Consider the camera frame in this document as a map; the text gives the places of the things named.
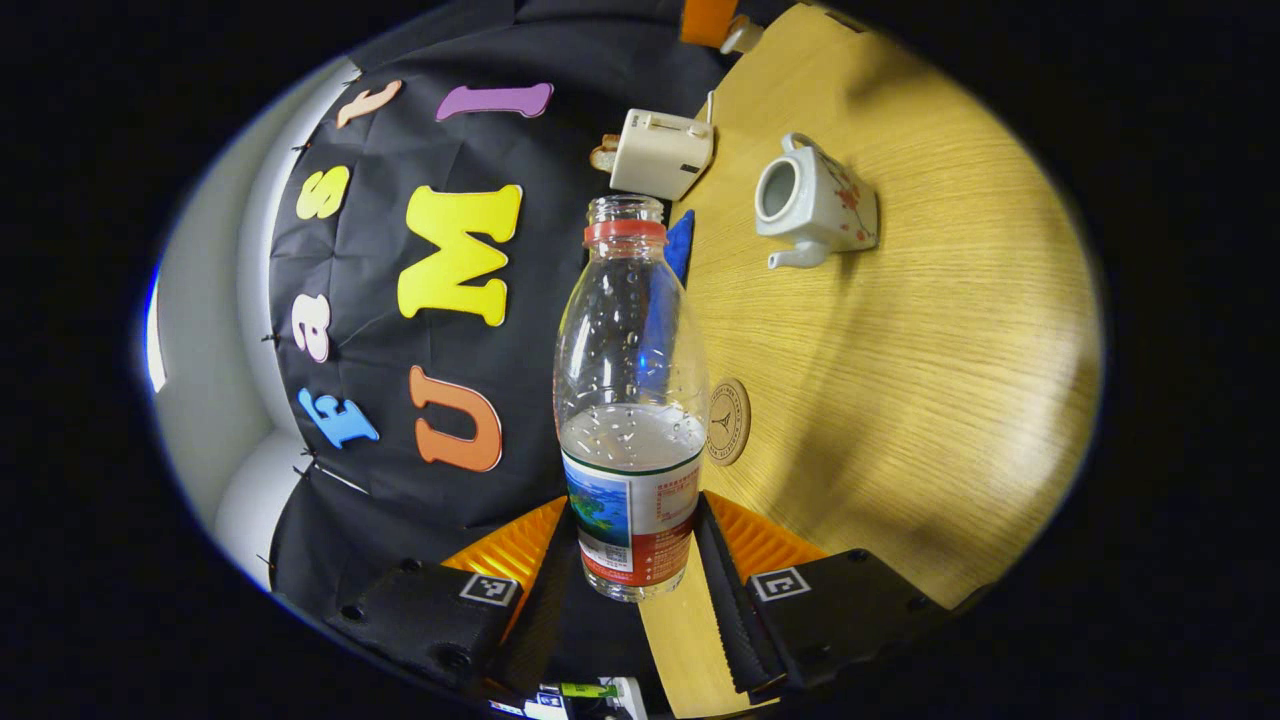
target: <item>blue object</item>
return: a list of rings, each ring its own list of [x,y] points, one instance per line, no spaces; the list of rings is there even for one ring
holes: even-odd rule
[[[334,396],[321,395],[312,401],[311,392],[302,388],[298,391],[298,404],[307,411],[307,415],[311,415],[311,420],[320,428],[324,437],[329,438],[329,442],[338,450],[342,450],[343,442],[358,437],[378,442],[378,430],[360,411],[360,407],[356,407],[356,404],[349,400],[342,404],[339,411],[338,398]]]
[[[667,231],[667,249],[663,255],[667,264],[676,272],[680,284],[687,284],[689,279],[689,249],[694,243],[694,211],[686,210],[680,222]]]

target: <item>black background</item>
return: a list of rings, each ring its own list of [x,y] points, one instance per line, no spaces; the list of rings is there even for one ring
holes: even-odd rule
[[[1268,18],[1187,8],[851,8],[973,88],[1073,191],[1108,287],[1111,355],[1094,451],[1030,553],[970,615],[833,700],[877,716],[1201,716],[1261,708],[1275,687],[1258,667],[1272,506],[1256,497],[1275,474],[1254,415],[1274,374],[1275,229],[1248,223],[1276,202],[1272,133],[1248,122],[1266,106]],[[23,466],[9,473],[22,492],[6,502],[5,647],[26,670],[8,693],[23,715],[449,716],[223,560],[166,479],[137,384],[150,269],[186,188],[292,82],[424,9],[10,10],[18,337],[4,352]]]

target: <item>bottle label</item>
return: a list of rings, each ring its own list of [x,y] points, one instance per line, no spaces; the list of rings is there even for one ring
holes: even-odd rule
[[[561,451],[582,560],[623,585],[660,583],[689,559],[701,452],[662,470],[625,473]]]

